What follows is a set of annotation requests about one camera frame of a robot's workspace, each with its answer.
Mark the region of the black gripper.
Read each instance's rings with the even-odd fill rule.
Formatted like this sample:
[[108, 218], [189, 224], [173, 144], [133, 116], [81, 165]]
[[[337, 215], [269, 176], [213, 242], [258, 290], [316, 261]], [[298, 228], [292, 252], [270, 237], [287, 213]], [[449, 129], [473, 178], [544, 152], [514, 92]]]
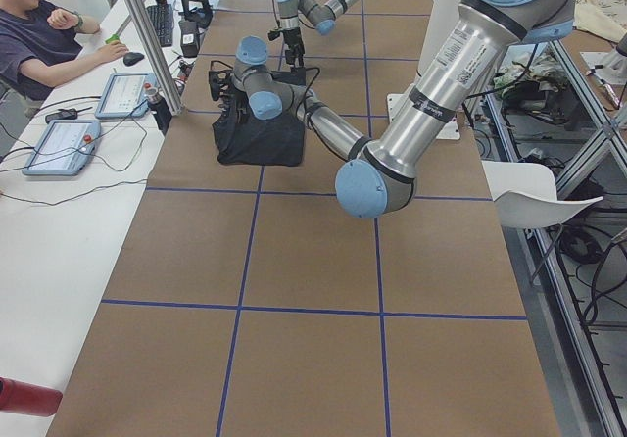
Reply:
[[213, 70], [208, 73], [210, 94], [215, 102], [230, 102], [234, 94], [232, 69]]
[[305, 46], [302, 33], [299, 28], [282, 30], [285, 50], [285, 59], [289, 65], [302, 65], [304, 63]]

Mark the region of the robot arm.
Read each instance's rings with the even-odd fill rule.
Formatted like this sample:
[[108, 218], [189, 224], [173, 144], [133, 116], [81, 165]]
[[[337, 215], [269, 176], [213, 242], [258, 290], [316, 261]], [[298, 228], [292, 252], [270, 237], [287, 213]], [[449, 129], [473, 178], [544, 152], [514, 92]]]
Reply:
[[337, 199], [350, 215], [373, 219], [406, 206], [415, 192], [416, 165], [498, 56], [518, 43], [541, 43], [570, 33], [575, 0], [460, 0], [458, 22], [434, 59], [407, 88], [392, 120], [368, 139], [304, 86], [276, 80], [265, 43], [243, 38], [233, 67], [210, 71], [214, 99], [248, 104], [259, 121], [284, 114], [311, 129], [343, 164]]
[[279, 36], [286, 46], [285, 61], [291, 70], [303, 69], [306, 47], [301, 25], [315, 30], [319, 35], [330, 34], [337, 20], [360, 0], [273, 0], [277, 7], [276, 28], [268, 33], [270, 41]]

